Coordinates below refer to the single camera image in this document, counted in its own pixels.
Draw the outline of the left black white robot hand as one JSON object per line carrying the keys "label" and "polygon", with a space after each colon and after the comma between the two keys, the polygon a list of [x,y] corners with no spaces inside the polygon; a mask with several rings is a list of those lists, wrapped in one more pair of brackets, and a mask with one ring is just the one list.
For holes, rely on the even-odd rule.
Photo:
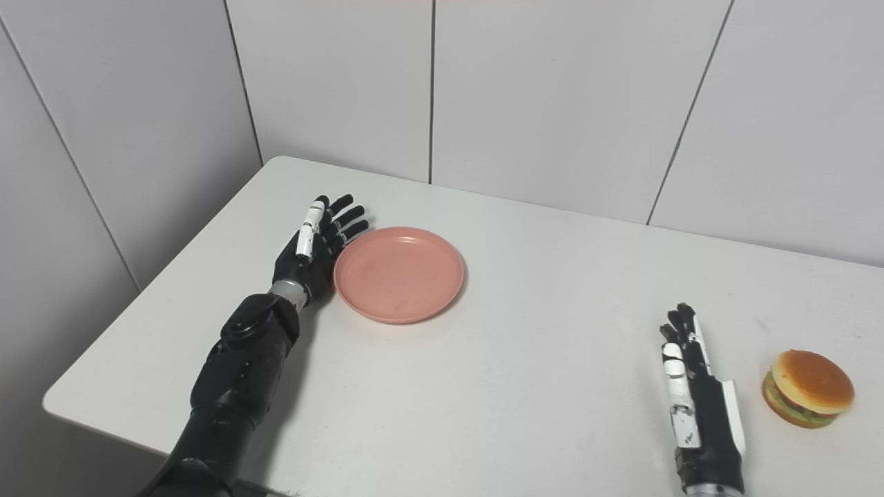
{"label": "left black white robot hand", "polygon": [[277,257],[269,292],[298,309],[321,301],[332,285],[340,255],[367,230],[365,208],[354,202],[353,195],[346,194],[333,202],[319,195]]}

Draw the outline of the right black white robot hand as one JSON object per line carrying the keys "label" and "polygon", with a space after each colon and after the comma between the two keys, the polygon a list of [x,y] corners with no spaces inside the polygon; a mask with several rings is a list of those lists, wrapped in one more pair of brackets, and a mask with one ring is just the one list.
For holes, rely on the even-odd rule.
{"label": "right black white robot hand", "polygon": [[711,370],[697,313],[688,303],[667,312],[661,361],[675,436],[675,465],[687,496],[743,496],[745,437],[736,386]]}

